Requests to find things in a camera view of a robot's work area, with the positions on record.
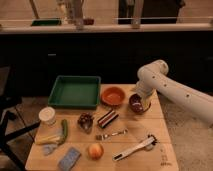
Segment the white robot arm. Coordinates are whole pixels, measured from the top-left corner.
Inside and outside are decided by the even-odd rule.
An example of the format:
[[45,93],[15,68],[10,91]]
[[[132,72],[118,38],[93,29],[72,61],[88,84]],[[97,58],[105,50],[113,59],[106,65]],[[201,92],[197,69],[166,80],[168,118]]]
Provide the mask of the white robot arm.
[[147,100],[157,90],[213,127],[213,97],[168,78],[168,71],[169,67],[164,60],[140,67],[135,92]]

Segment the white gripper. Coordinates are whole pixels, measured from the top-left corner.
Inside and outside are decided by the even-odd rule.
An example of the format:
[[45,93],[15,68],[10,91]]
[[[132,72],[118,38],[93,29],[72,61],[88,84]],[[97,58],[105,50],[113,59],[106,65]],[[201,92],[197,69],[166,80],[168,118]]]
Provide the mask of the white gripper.
[[148,110],[151,107],[151,102],[152,102],[152,96],[151,95],[149,95],[147,97],[142,97],[141,98],[142,109],[144,111]]

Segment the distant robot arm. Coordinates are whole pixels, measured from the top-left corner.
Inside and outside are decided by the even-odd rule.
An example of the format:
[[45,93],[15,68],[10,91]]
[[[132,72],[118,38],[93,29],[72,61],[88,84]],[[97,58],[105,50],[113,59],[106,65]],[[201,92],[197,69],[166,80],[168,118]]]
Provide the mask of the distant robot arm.
[[84,28],[82,0],[56,0],[64,24],[73,24],[77,30]]

